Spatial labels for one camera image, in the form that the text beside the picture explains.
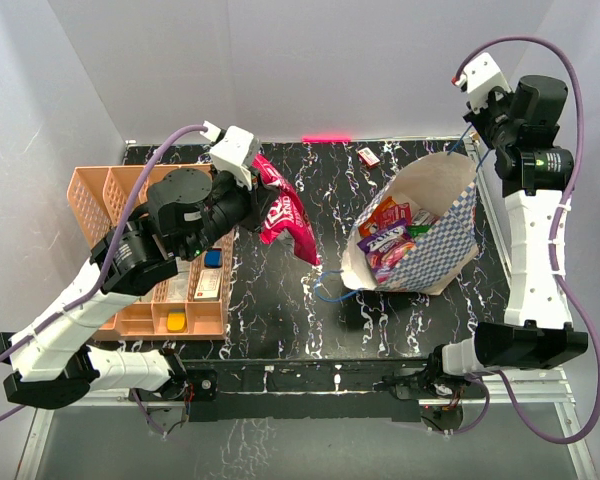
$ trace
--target white wall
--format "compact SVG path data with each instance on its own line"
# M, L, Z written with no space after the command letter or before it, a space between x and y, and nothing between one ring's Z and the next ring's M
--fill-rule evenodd
M203 119L266 140L460 133L457 64L535 32L551 0L50 4L123 138L158 143ZM505 72L523 51L499 51Z
M573 197L574 210L567 220L567 279L600 331L600 1L588 4L577 0L554 2L538 35L566 51L581 83L586 125L585 156ZM569 83L557 58L535 45L528 47L512 78L517 84L518 78L525 74L551 75ZM562 114L560 125L556 143L575 153L573 97ZM494 190L492 197L497 198L500 187L493 173L493 162L489 170ZM501 223L506 223L503 212L500 203ZM575 311L574 317L577 329L583 330L584 325ZM578 402L581 423L589 417L595 393L595 358L593 348L589 350L583 357L565 365ZM600 423L587 438L587 443L600 476Z
M123 146L47 2L0 1L0 331L29 324L77 273L88 249L71 173L119 161ZM0 424L0 479L15 475L31 417Z

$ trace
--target purple candy wrapper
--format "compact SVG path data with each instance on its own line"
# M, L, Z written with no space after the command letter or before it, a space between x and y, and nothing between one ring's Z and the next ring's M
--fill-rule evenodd
M388 265L386 261L388 255L393 249L411 241L411 236L407 230L407 220L400 219L387 228L380 230L367 238L358 242L358 247L366 254L367 261L373 273L377 273L381 268L393 268L396 262Z

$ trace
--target blue cable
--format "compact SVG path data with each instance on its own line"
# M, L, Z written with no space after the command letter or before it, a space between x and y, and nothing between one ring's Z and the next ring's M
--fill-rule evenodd
M476 172L478 170L480 170L480 167L482 166L482 163L484 162L485 158L487 158L487 155L489 155L489 152L491 150L487 150L486 153L482 156L482 159L480 160L480 162L478 163L478 166L476 167Z
M458 145L460 145L460 142L462 142L462 139L464 138L464 136L467 134L467 132L469 131L469 129L471 128L471 124L469 124L469 126L467 127L467 129L464 131L464 133L462 134L462 136L458 139L458 141L453 145L453 147L451 147L451 150L449 150L447 152L447 155L451 155L451 152L453 152L456 148L458 148Z
M338 298L327 298L327 297L323 297L322 294L320 292L318 292L318 287L320 285L322 285L322 279L327 276L327 275L332 275L334 273L342 273L342 270L328 270L326 272L323 272L322 275L320 275L318 277L318 279L316 280L316 283L313 284L313 293L316 295L316 297L318 297L320 300L322 300L323 302L329 302L329 303L338 303L341 302L342 300L345 300L349 297L353 297L354 295L356 295L358 292L362 291L362 289L357 289L357 290L352 290L349 293L346 293L344 295L342 295L341 297Z

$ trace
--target black marbled table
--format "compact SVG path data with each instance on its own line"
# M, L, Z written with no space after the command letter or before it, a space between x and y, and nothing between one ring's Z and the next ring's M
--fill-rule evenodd
M313 293L323 271L339 268L347 234L375 193L400 168L451 144L442 140L265 144L262 153L295 186L307 209L322 265L312 267L282 245L266 246L255 234L236 232L227 338L177 342L173 346L183 362L225 369L220 391L284 390L267 379L266 371L261 374L267 365L277 365L276 371L292 366L293 375L287 377L302 381L291 382L289 388L300 390L334 390L334 368L349 366L365 375L348 386L365 391L397 366L421 364L436 345L468 338L479 320L502 322L509 288L480 197L476 209L480 253L442 295L362 292L341 303L326 303ZM367 170L356 154L366 146L382 160L373 170ZM153 150L131 147L124 164L144 164ZM203 145L172 147L161 163L206 163L207 150ZM346 291L337 275L325 286L332 296ZM160 346L128 343L129 349ZM246 381L249 366L260 373ZM321 366L329 371L324 378L318 375ZM304 377L296 373L303 368L309 369ZM340 389L347 387L347 375L342 377Z

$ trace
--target pink snack bag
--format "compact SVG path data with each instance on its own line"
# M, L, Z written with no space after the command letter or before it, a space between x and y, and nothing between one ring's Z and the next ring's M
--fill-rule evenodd
M280 196L264 221L260 240L270 245L277 238L292 246L296 257L311 265L320 265L309 217L294 188L262 155L256 155L253 166L260 171L264 183L280 189Z

